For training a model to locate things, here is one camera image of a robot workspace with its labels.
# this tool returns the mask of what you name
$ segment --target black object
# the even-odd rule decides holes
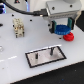
[[[75,24],[75,20],[73,18],[70,17],[70,19],[72,20],[72,26],[71,26],[71,30],[74,30],[74,24]]]
[[[48,16],[46,9],[41,9],[41,11],[34,11],[33,13],[34,16],[40,16],[40,15],[42,15],[43,17]]]
[[[13,17],[14,15],[12,14],[12,17]]]
[[[30,53],[25,53],[26,58],[27,58],[27,61],[28,61],[28,65],[30,66],[30,68],[34,68],[34,67],[37,67],[37,66],[42,66],[42,65],[44,65],[44,64],[49,64],[49,63],[52,63],[52,62],[56,62],[56,61],[60,61],[60,60],[67,59],[66,56],[64,55],[64,53],[62,52],[62,50],[60,49],[60,47],[57,46],[57,48],[59,49],[59,51],[60,51],[60,53],[62,54],[63,58],[60,58],[60,59],[57,59],[57,60],[53,60],[53,61],[50,61],[50,62],[45,62],[45,63],[38,64],[38,65],[34,65],[34,66],[31,65],[30,60],[29,60],[29,58],[28,58],[28,54],[34,53],[34,52],[36,53],[36,52],[38,52],[38,51],[34,51],[34,52],[30,52]]]
[[[82,31],[84,31],[84,11],[82,11],[82,14],[80,15],[80,17],[79,17],[78,20],[76,21],[76,25],[77,25]]]
[[[4,8],[4,5],[0,5],[0,8]]]
[[[0,14],[2,14],[3,13],[3,9],[2,8],[0,8]]]
[[[54,50],[54,48],[51,48],[51,51],[50,51],[51,56],[53,55],[53,50]]]
[[[30,21],[32,21],[32,19],[30,19]]]
[[[0,0],[0,3],[2,3],[2,0]]]
[[[1,26],[3,26],[3,24],[2,24],[2,23],[0,23],[0,27],[1,27]]]
[[[52,21],[52,28],[49,29],[50,33],[54,33],[55,22]]]
[[[38,53],[35,54],[35,59],[38,59]]]

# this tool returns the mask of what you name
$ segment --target red cap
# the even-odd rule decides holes
[[[73,35],[73,33],[70,32],[69,34],[64,35],[63,38],[66,41],[73,41],[74,40],[74,35]]]

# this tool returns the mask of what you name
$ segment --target cable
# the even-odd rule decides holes
[[[13,6],[11,6],[10,4],[8,4],[5,0],[2,0],[2,2],[7,6],[9,7],[10,9],[16,11],[16,12],[19,12],[19,13],[22,13],[22,14],[26,14],[26,15],[34,15],[34,16],[40,16],[39,14],[39,11],[37,12],[26,12],[26,11],[22,11],[22,10],[19,10]]]

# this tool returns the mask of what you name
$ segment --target screw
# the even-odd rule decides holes
[[[12,14],[12,17],[13,17],[14,15]]]
[[[72,7],[72,5],[70,5],[70,7]]]
[[[32,21],[32,19],[30,19],[30,21]]]
[[[3,24],[2,24],[2,23],[0,23],[0,27],[1,27],[1,26],[3,26]]]
[[[55,7],[52,7],[53,10],[55,10]]]
[[[50,26],[50,24],[48,24],[48,26]]]

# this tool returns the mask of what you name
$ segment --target metal plate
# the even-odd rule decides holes
[[[54,47],[53,55],[50,53],[51,48],[26,53],[30,68],[66,59],[65,55],[59,47]]]
[[[71,4],[66,3],[63,0],[48,1],[46,5],[50,15],[57,14],[57,13],[66,13],[70,11],[71,12],[77,11],[77,10],[80,10],[82,7],[80,0],[78,0],[76,3],[73,3],[72,7],[70,7]]]

